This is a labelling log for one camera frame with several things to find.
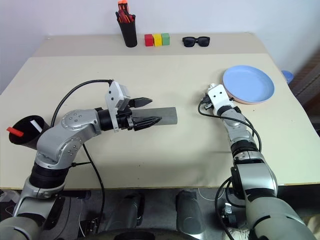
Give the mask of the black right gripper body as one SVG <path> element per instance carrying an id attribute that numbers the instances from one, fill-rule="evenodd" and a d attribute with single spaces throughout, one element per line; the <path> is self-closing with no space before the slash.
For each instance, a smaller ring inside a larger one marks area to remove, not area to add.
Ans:
<path id="1" fill-rule="evenodd" d="M 213 109 L 212 101 L 208 94 L 206 94 L 202 99 L 203 108 L 207 111 L 209 109 Z"/>

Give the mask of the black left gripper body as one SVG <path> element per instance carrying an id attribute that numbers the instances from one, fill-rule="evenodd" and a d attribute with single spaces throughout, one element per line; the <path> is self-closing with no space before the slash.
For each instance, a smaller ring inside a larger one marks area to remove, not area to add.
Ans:
<path id="1" fill-rule="evenodd" d="M 132 130 L 134 128 L 133 120 L 132 120 L 132 110 L 134 107 L 134 100 L 131 99 L 127 103 L 122 103 L 117 110 L 117 123 L 118 128 L 121 130 L 127 129 Z"/>

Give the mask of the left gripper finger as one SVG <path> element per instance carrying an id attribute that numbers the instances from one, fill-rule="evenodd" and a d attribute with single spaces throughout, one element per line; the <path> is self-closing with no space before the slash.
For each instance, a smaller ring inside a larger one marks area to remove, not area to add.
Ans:
<path id="1" fill-rule="evenodd" d="M 153 100 L 147 97 L 138 97 L 129 100 L 130 108 L 140 108 L 152 103 Z"/>
<path id="2" fill-rule="evenodd" d="M 161 116 L 133 117 L 133 130 L 140 131 L 150 128 L 153 125 L 157 124 L 160 120 L 162 120 Z"/>

